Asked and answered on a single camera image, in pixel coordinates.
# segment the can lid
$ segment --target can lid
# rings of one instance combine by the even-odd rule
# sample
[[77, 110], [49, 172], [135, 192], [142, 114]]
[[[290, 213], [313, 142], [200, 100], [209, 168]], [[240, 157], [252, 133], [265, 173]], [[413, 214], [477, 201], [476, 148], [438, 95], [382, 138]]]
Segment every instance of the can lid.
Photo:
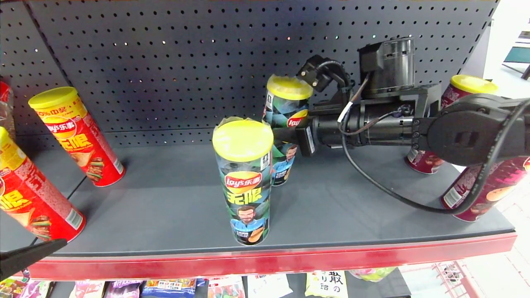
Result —
[[76, 96], [77, 90], [74, 87], [59, 87], [33, 96], [28, 104], [32, 109], [45, 109], [71, 100]]
[[9, 139], [9, 134], [7, 133], [7, 129], [5, 129], [3, 126], [0, 126], [0, 145], [7, 142]]
[[219, 126], [211, 138], [214, 150], [233, 162], [250, 162], [267, 154], [274, 143], [269, 125], [255, 120], [237, 120]]
[[313, 88], [296, 77], [271, 75], [267, 90], [287, 100], [304, 100], [313, 95]]
[[471, 75], [454, 75], [451, 78], [451, 85], [469, 93], [495, 94], [499, 88], [490, 81]]

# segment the snack bag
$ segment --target snack bag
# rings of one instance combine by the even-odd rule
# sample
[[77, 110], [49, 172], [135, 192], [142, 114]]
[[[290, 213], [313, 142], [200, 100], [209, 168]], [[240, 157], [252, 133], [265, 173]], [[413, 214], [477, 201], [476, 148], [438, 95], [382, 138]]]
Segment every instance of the snack bag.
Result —
[[78, 281], [69, 298], [101, 298], [105, 289], [104, 281]]
[[208, 285], [208, 298], [245, 298], [241, 276], [211, 278]]
[[348, 298], [344, 271], [315, 271], [307, 273], [306, 296]]
[[105, 298], [139, 298], [143, 281], [116, 281], [109, 284]]
[[10, 277], [0, 281], [0, 298], [19, 298], [30, 281], [28, 269], [22, 270], [22, 278]]
[[197, 278], [195, 280], [195, 286], [204, 287], [206, 285], [206, 281], [207, 281], [207, 279], [205, 279], [205, 278]]
[[280, 298], [293, 292], [285, 274], [249, 275], [248, 298]]
[[20, 298], [46, 298], [52, 282], [31, 281], [22, 291]]
[[148, 280], [144, 285], [142, 297], [193, 298], [195, 281], [194, 278]]
[[353, 276], [364, 281], [377, 283], [394, 271], [396, 267], [370, 268], [350, 270]]

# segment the pegboard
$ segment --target pegboard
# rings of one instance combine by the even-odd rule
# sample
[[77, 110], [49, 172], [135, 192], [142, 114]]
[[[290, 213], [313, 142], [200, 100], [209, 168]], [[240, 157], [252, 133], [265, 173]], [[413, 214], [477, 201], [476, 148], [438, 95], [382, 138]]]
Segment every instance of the pegboard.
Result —
[[[496, 4], [187, 0], [30, 7], [101, 128], [128, 134], [211, 129], [233, 115], [260, 118], [267, 78], [294, 75], [315, 54], [343, 62], [359, 83], [356, 50], [390, 37], [414, 36], [416, 83], [445, 88]], [[332, 93], [331, 86], [312, 102]], [[151, 145], [153, 137], [145, 138], [130, 145]]]
[[0, 75], [15, 96], [16, 133], [49, 134], [27, 102], [35, 94], [68, 83], [22, 2], [0, 6], [0, 51]]

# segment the potato chip can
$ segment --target potato chip can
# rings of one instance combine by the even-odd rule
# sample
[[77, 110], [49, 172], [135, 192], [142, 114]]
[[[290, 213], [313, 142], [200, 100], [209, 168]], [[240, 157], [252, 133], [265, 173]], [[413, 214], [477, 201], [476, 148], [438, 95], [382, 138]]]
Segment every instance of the potato chip can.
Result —
[[0, 209], [43, 241], [75, 238], [86, 219], [0, 127]]
[[[272, 75], [267, 82], [263, 120], [271, 128], [295, 127], [307, 117], [313, 88], [295, 77]], [[280, 186], [289, 178], [298, 145], [275, 140], [272, 147], [273, 183]]]
[[[445, 208], [458, 207], [468, 196], [479, 175], [480, 167], [480, 165], [470, 166], [458, 176], [442, 196], [441, 203]], [[498, 201], [509, 196], [528, 171], [530, 171], [530, 157], [528, 156], [496, 163], [490, 170], [475, 203], [463, 213], [453, 216], [466, 222], [475, 222]]]
[[[447, 86], [444, 94], [441, 96], [440, 107], [442, 109], [448, 107], [453, 102], [469, 94], [494, 94], [497, 89], [497, 85], [478, 77], [470, 75], [454, 75], [451, 78], [449, 86]], [[405, 163], [420, 173], [434, 174], [438, 172], [438, 169], [444, 161], [433, 152], [412, 148], [409, 151], [409, 154], [405, 157]]]
[[75, 88], [42, 92], [32, 97], [29, 105], [95, 186], [111, 185], [125, 175]]
[[247, 246], [269, 233], [272, 130], [251, 119], [224, 119], [212, 143], [236, 241]]

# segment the barcode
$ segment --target barcode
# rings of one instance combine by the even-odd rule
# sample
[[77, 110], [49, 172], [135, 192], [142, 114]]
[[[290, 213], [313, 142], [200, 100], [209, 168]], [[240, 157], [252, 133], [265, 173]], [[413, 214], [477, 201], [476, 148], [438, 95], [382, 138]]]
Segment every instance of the barcode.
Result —
[[75, 230], [77, 230], [79, 229], [79, 226], [81, 226], [83, 218], [74, 209], [70, 209], [70, 213], [66, 217], [66, 222], [71, 225]]
[[123, 165], [118, 159], [114, 161], [114, 167], [116, 168], [116, 171], [118, 171], [119, 174], [123, 173]]
[[407, 158], [409, 159], [410, 162], [413, 162], [414, 159], [416, 158], [416, 155], [418, 155], [418, 150], [412, 148], [409, 151], [409, 154], [407, 154]]
[[462, 199], [462, 196], [456, 191], [454, 187], [444, 195], [444, 201], [449, 207], [453, 207]]

